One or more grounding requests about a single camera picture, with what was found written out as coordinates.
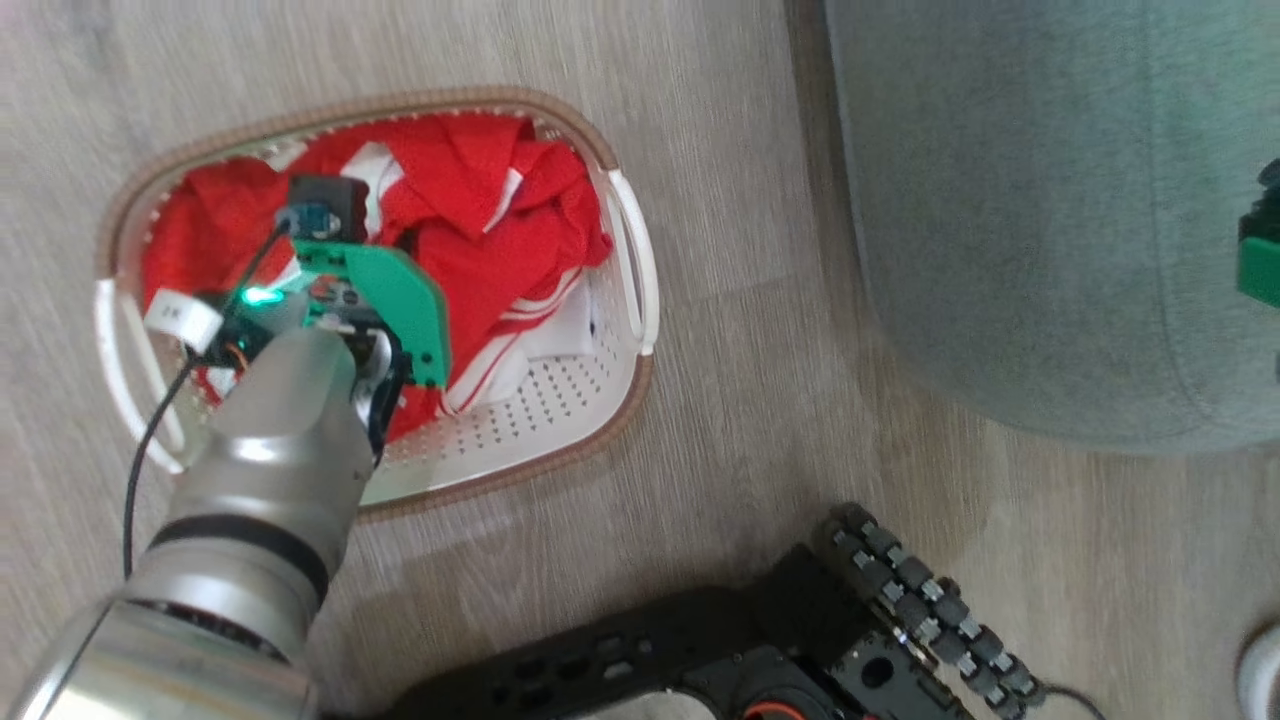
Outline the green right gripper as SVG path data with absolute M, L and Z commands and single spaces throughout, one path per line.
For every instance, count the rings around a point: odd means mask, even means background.
M 1240 219 L 1236 288 L 1244 296 L 1279 309 L 1277 215 L 1254 211 Z

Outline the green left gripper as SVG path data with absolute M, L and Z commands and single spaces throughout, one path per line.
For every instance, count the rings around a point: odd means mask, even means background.
M 228 361 L 244 369 L 266 343 L 300 327 L 338 334 L 357 364 L 388 377 L 406 360 L 407 386 L 440 388 L 452 370 L 442 290 L 399 249 L 293 241 L 300 275 L 279 286 L 246 286 L 228 315 Z

